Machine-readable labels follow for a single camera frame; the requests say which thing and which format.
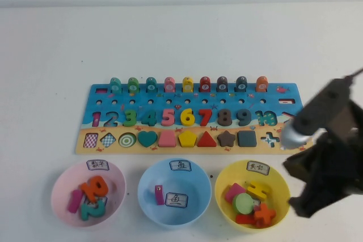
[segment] yellow bowl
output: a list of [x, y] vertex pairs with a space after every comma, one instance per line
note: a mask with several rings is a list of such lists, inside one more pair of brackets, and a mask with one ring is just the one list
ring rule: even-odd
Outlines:
[[[269, 227], [257, 228], [250, 224], [237, 224], [235, 222], [237, 213], [234, 211], [232, 204], [225, 200], [225, 194], [234, 183], [247, 189], [252, 181], [270, 188], [270, 192], [264, 202], [269, 209], [276, 211], [276, 216], [272, 219], [272, 224]], [[282, 221], [290, 208], [288, 204], [290, 190], [284, 178], [267, 164], [252, 160], [238, 161], [224, 168], [218, 175], [214, 194], [218, 207], [227, 221], [233, 227], [243, 232], [260, 232], [277, 225]]]

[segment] green circle block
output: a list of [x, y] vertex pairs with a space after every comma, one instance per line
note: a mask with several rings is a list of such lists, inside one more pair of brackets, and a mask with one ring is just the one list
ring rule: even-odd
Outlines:
[[233, 208], [240, 214], [248, 215], [254, 210], [254, 200], [247, 193], [236, 195], [233, 198]]

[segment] wooden puzzle board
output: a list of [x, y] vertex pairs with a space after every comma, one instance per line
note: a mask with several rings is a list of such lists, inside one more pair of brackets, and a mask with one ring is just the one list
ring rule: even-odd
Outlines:
[[[182, 92], [181, 83], [176, 84], [174, 93], [164, 92], [163, 84], [157, 84], [158, 92], [154, 93], [146, 92], [146, 84], [140, 84], [140, 92], [136, 94], [128, 92], [127, 84], [121, 86], [121, 94], [112, 93], [110, 84], [91, 86], [79, 131], [77, 154], [295, 154], [311, 146], [311, 143], [307, 143], [295, 150], [286, 150], [279, 142], [279, 133], [285, 123], [302, 108], [298, 88], [294, 83], [270, 83], [267, 92], [256, 92], [255, 83], [249, 83], [246, 92], [234, 92], [235, 83], [228, 84], [228, 92], [214, 92], [215, 83], [212, 83], [211, 92], [198, 92], [199, 84], [195, 83], [194, 91], [189, 93]], [[187, 108], [191, 108], [195, 116], [195, 124], [192, 126], [183, 126], [180, 122], [180, 114]], [[124, 112], [130, 109], [136, 111], [137, 123], [125, 127]], [[175, 123], [172, 126], [161, 125], [164, 109], [175, 111]], [[207, 126], [200, 126], [200, 109], [212, 110]], [[230, 126], [218, 124], [218, 112], [221, 109], [231, 111], [233, 121]], [[238, 125], [237, 111], [240, 109], [248, 109], [251, 112], [251, 122], [246, 126]], [[141, 119], [150, 110], [156, 111], [155, 126], [141, 124]], [[264, 120], [271, 116], [271, 113], [277, 121], [273, 126]], [[158, 146], [160, 134], [164, 130], [174, 131], [176, 147]], [[217, 140], [218, 135], [225, 130], [236, 135], [233, 147], [222, 147]], [[142, 146], [137, 140], [141, 131], [156, 132], [157, 141], [149, 147]], [[194, 147], [181, 147], [178, 136], [185, 131], [197, 135]], [[197, 146], [205, 131], [217, 142], [216, 147]], [[254, 131], [257, 145], [240, 147], [237, 137], [239, 131]], [[121, 146], [119, 141], [122, 140], [128, 141], [129, 147]]]

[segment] teal heart block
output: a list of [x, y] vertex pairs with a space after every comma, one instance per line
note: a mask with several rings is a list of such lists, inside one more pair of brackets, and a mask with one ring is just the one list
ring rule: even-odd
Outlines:
[[138, 133], [137, 139], [144, 147], [150, 147], [157, 141], [158, 135], [154, 131], [141, 131]]

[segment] robotic arm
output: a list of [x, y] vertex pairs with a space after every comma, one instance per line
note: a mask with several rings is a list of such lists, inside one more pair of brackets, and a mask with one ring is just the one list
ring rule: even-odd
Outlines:
[[286, 148], [297, 148], [315, 132], [326, 129], [313, 147], [283, 163], [293, 177], [306, 183], [299, 197], [289, 200], [297, 215], [318, 210], [353, 193], [363, 192], [363, 110], [350, 100], [353, 78], [333, 79], [281, 132]]

